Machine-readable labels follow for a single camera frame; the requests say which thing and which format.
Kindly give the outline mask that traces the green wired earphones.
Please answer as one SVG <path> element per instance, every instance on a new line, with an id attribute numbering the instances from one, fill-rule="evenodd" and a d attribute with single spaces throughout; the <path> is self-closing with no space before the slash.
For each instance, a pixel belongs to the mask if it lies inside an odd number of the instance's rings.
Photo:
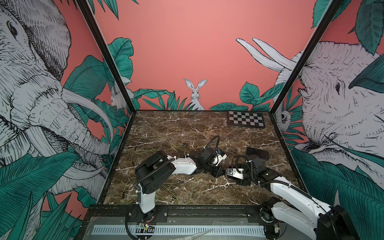
<path id="1" fill-rule="evenodd" d="M 225 190 L 234 185 L 225 177 L 213 178 L 209 174 L 172 175 L 156 191 L 158 204 L 217 204 L 219 198 L 211 196 L 213 191 Z"/>

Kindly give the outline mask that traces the black smartphone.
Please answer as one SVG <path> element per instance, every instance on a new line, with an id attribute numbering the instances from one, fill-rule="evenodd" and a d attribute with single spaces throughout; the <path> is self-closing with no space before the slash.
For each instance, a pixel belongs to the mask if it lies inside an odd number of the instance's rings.
<path id="1" fill-rule="evenodd" d="M 260 157 L 262 160 L 265 160 L 265 161 L 268 161 L 270 159 L 270 153 L 268 151 L 252 148 L 252 147 L 246 147 L 246 155 L 247 156 L 257 155 L 258 157 Z"/>

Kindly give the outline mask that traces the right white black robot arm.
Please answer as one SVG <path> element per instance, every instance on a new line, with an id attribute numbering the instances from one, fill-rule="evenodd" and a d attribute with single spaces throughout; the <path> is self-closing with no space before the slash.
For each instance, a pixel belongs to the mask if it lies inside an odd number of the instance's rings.
<path id="1" fill-rule="evenodd" d="M 245 180 L 276 195 L 262 204 L 260 214 L 266 223 L 284 222 L 311 240 L 358 240 L 360 237 L 348 212 L 331 206 L 293 185 L 279 172 L 265 167 L 257 155 L 236 156 L 245 167 L 229 167 L 227 177 Z"/>

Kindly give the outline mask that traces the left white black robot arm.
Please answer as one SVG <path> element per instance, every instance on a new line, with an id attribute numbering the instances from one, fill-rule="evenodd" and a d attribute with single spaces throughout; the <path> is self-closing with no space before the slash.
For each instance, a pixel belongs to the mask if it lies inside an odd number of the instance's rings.
<path id="1" fill-rule="evenodd" d="M 138 205 L 143 214 L 155 209 L 156 191 L 171 175 L 209 174 L 219 178 L 225 174 L 220 166 L 227 158 L 225 152 L 219 150 L 220 136 L 213 137 L 199 152 L 181 157 L 171 156 L 160 150 L 147 158 L 135 169 L 134 187 L 138 194 Z"/>

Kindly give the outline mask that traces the black white checkerboard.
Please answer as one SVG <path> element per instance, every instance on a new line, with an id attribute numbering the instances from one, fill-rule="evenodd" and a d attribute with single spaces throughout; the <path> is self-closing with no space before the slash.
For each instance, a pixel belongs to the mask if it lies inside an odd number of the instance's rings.
<path id="1" fill-rule="evenodd" d="M 264 129 L 266 127 L 262 113 L 228 111 L 227 124 L 229 126 L 240 126 Z"/>

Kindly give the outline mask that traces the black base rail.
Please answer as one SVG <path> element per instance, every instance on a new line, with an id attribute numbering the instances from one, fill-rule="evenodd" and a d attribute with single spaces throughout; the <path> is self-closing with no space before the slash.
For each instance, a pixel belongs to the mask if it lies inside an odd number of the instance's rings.
<path id="1" fill-rule="evenodd" d="M 125 218 L 134 223 L 145 222 L 152 218 L 154 223 L 165 223 L 171 218 L 245 218 L 249 223 L 265 224 L 262 219 L 261 205 L 156 205 L 147 214 L 137 205 L 92 205 L 84 218 L 89 222 L 92 217 Z"/>

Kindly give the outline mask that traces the left black frame post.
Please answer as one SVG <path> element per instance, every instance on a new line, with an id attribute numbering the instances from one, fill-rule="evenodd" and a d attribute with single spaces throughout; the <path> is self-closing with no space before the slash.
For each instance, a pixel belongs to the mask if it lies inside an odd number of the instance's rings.
<path id="1" fill-rule="evenodd" d="M 109 67 L 111 74 L 123 95 L 123 98 L 127 104 L 128 109 L 130 110 L 131 113 L 135 114 L 136 113 L 135 107 L 127 93 L 127 89 L 125 85 L 123 84 L 119 70 L 111 55 L 108 45 L 105 42 L 102 32 L 98 27 L 98 24 L 94 18 L 94 15 L 91 11 L 92 9 L 90 8 L 88 1 L 76 0 L 76 3 L 80 8 L 80 11 L 102 53 L 103 58 L 106 60 L 107 66 Z"/>

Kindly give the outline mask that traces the black frame post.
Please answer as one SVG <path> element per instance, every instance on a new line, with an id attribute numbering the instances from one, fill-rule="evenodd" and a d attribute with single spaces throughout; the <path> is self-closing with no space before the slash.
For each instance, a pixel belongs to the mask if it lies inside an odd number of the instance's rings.
<path id="1" fill-rule="evenodd" d="M 341 6 L 343 1 L 341 0 L 334 0 L 330 1 L 328 4 L 324 14 L 322 15 L 322 18 L 320 19 L 320 22 L 318 26 L 316 27 L 316 30 L 314 31 L 313 35 L 311 36 L 311 39 L 309 40 L 306 48 L 304 49 L 302 56 L 300 57 L 298 63 L 292 70 L 292 73 L 290 74 L 287 82 L 285 83 L 281 93 L 279 94 L 276 102 L 274 103 L 273 107 L 269 111 L 270 115 L 273 115 L 276 113 L 278 107 L 284 100 L 285 96 L 287 95 L 288 91 L 291 89 L 292 85 L 298 78 L 299 73 L 303 69 L 304 65 L 306 64 L 308 58 L 311 56 L 313 50 L 315 49 L 317 43 L 323 36 L 324 32 L 326 31 L 328 25 L 331 23 L 334 15 L 336 14 L 337 10 Z"/>
<path id="2" fill-rule="evenodd" d="M 107 66 L 109 67 L 111 74 L 123 95 L 123 98 L 127 104 L 128 109 L 130 110 L 131 113 L 135 114 L 136 113 L 135 107 L 127 93 L 127 89 L 125 85 L 123 84 L 119 70 L 111 55 L 108 45 L 105 42 L 102 32 L 98 27 L 98 24 L 94 18 L 94 15 L 91 11 L 92 9 L 90 8 L 88 1 L 76 0 L 76 3 L 80 8 L 80 11 L 102 53 L 103 58 L 106 60 Z"/>

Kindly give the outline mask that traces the right black frame post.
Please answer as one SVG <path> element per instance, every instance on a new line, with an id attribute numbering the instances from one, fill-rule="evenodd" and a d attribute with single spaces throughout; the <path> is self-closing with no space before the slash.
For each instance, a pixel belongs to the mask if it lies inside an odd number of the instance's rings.
<path id="1" fill-rule="evenodd" d="M 302 56 L 300 57 L 298 63 L 292 70 L 292 73 L 290 74 L 287 82 L 285 83 L 281 93 L 279 94 L 276 102 L 274 103 L 273 107 L 269 111 L 270 115 L 273 115 L 276 113 L 278 107 L 284 100 L 285 96 L 287 95 L 288 91 L 291 89 L 292 85 L 298 78 L 299 73 L 303 69 L 304 65 L 306 64 L 308 58 L 311 56 L 313 50 L 315 49 L 317 43 L 323 36 L 324 32 L 326 31 L 328 25 L 331 23 L 334 15 L 336 14 L 337 10 L 341 6 L 343 1 L 341 0 L 334 0 L 330 1 L 328 4 L 324 14 L 322 15 L 322 18 L 320 19 L 320 22 L 318 26 L 316 27 L 316 30 L 314 31 L 313 35 L 311 36 L 311 39 L 309 40 L 306 48 L 304 49 Z"/>

